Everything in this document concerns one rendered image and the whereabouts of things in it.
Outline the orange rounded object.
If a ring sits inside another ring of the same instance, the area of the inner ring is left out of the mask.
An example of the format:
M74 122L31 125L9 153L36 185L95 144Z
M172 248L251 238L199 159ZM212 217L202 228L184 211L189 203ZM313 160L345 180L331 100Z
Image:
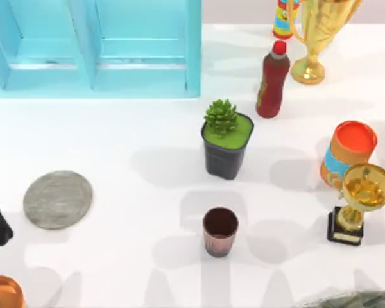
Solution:
M26 308L20 285L3 275L0 275L0 308Z

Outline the red bottle with red cap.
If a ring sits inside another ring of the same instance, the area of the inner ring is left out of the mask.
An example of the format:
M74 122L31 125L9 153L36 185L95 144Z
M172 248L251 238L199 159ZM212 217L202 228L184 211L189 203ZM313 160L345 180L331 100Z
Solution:
M291 66L286 49L286 42L276 40L263 60L256 111L266 119L276 117L280 111L284 82Z

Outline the colourful tall can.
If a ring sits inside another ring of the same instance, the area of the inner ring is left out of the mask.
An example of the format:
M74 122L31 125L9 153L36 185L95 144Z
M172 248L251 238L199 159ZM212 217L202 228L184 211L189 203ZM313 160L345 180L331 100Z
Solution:
M289 27L287 0L278 0L273 35L280 40L290 39L293 34Z

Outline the grey green flat object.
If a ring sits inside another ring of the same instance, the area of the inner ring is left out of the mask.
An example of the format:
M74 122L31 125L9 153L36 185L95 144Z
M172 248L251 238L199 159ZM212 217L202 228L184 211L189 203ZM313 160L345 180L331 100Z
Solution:
M299 308L385 308L385 291L357 291L315 300Z

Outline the round grey coaster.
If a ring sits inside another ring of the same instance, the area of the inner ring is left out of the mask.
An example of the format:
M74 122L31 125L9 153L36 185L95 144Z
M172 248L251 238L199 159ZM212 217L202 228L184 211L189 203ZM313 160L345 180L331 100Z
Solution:
M79 222L93 201L90 182L74 171L52 171L36 179L23 198L28 220L45 230L61 230Z

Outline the light blue rack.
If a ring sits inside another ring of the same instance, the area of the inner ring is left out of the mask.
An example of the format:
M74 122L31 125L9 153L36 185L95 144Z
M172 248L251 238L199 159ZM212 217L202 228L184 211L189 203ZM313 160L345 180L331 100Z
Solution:
M201 0L0 0L0 98L195 98Z

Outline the green plant in black pot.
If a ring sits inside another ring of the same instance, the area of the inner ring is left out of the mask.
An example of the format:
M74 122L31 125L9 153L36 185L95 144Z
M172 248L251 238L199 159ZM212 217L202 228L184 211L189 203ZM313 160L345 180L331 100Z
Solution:
M253 121L238 112L229 99L213 101L201 128L207 172L225 180L235 179L253 129Z

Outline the copper brown cup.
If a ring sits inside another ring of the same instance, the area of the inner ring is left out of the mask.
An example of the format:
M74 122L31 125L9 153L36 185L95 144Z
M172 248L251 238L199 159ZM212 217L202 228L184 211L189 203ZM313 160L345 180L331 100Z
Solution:
M226 207L214 207L203 217L203 243L213 257L227 256L239 226L236 214Z

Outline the small gold trophy black base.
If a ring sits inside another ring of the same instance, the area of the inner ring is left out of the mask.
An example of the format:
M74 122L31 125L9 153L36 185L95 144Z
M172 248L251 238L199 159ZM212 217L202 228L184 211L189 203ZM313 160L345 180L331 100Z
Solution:
M328 214L327 239L359 246L364 234L364 213L385 206L385 169L375 164L360 163L348 168L344 175L328 173L327 183L338 189L346 201Z

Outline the large gold trophy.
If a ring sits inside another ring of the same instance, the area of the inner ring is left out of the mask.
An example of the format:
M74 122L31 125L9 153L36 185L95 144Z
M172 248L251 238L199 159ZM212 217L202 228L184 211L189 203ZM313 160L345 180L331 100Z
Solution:
M290 30L307 48L307 55L297 60L291 69L292 77L304 85L323 81L325 68L318 55L334 39L340 29L352 18L363 0L300 0L303 35L295 26L294 0L287 0Z

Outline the orange can with blue band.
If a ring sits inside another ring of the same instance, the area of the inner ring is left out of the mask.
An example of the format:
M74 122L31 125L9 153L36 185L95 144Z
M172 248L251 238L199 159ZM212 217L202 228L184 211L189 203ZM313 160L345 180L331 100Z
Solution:
M337 125L323 157L320 175L330 185L333 174L344 177L349 167L368 162L378 139L374 130L359 121L344 121Z

